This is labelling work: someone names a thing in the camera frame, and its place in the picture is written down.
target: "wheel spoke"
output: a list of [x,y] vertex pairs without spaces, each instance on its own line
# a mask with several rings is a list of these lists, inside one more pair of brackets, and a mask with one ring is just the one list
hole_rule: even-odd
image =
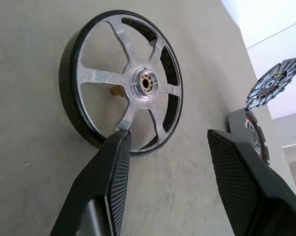
[[128,37],[127,33],[125,32],[125,25],[121,22],[121,19],[122,19],[121,17],[114,16],[109,20],[107,20],[107,22],[113,29],[117,40],[121,44],[126,54],[128,63],[130,63],[134,58],[134,51],[132,47],[132,42]]
[[156,107],[149,108],[149,113],[153,121],[154,130],[156,132],[156,135],[158,137],[158,142],[163,142],[166,137],[167,133],[163,128],[163,120],[161,118],[161,111],[157,109]]
[[154,43],[152,43],[152,45],[153,44],[154,44],[153,51],[149,57],[149,63],[155,66],[160,60],[162,50],[164,47],[164,40],[160,35],[158,35],[158,38],[154,41]]
[[122,74],[90,69],[80,63],[77,66],[77,84],[78,86],[81,86],[83,83],[99,83],[123,86],[125,83],[125,78]]
[[162,85],[162,91],[175,95],[177,97],[182,96],[182,88],[180,86],[170,85],[170,84],[164,84]]
[[123,114],[123,117],[120,119],[120,121],[116,125],[115,130],[128,130],[130,125],[133,122],[133,118],[135,116],[136,111],[137,111],[137,107],[131,102],[129,102]]

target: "gear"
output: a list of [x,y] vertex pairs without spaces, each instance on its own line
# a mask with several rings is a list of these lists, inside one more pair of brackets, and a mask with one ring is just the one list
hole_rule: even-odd
[[248,94],[246,107],[248,111],[266,105],[274,99],[296,75],[296,58],[284,60],[264,74]]

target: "textured black plastic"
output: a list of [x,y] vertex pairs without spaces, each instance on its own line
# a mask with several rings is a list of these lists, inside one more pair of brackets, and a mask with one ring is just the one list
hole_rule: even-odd
[[108,207],[114,235],[119,236],[127,194],[131,140],[126,139],[119,147],[113,175],[108,189]]
[[[99,152],[91,159],[75,179],[66,201],[52,229],[52,236],[74,236],[79,229],[81,216],[87,204],[96,199],[106,211],[107,232],[120,233],[126,198],[131,134],[118,131],[110,136]],[[118,192],[120,184],[122,193]]]
[[260,192],[231,144],[209,134],[218,191],[235,235],[245,235]]
[[296,236],[296,195],[253,147],[209,130],[219,193],[236,236]]

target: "axle hole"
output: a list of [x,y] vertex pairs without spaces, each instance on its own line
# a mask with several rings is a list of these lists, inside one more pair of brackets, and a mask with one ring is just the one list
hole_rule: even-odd
[[149,81],[146,80],[146,79],[144,79],[144,80],[142,81],[142,85],[143,85],[145,88],[148,88],[148,87],[149,87]]

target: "metal disc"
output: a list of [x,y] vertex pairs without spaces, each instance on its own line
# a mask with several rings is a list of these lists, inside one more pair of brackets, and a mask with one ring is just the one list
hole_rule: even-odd
[[246,125],[247,125],[247,128],[249,130],[251,139],[252,139],[253,144],[254,144],[253,148],[258,153],[258,155],[261,156],[261,142],[260,142],[260,139],[259,139],[258,132],[257,132],[254,124],[248,118],[246,118]]
[[284,60],[264,74],[247,96],[246,107],[249,111],[266,105],[280,92],[296,75],[296,58]]

